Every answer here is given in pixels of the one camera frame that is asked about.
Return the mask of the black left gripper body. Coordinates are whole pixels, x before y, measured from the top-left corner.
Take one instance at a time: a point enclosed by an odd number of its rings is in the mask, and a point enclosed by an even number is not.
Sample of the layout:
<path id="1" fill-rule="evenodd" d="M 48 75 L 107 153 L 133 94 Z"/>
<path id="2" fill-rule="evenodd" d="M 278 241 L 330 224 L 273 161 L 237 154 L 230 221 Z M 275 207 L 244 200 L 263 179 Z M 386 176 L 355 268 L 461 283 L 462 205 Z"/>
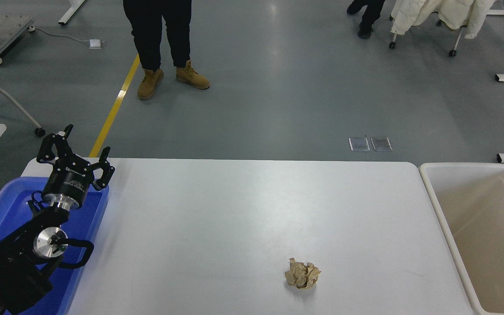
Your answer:
<path id="1" fill-rule="evenodd" d="M 74 205 L 82 205 L 91 183 L 89 165 L 90 162 L 83 159 L 56 160 L 42 190 L 42 199 L 50 203 L 52 199 L 62 195 L 72 199 Z"/>

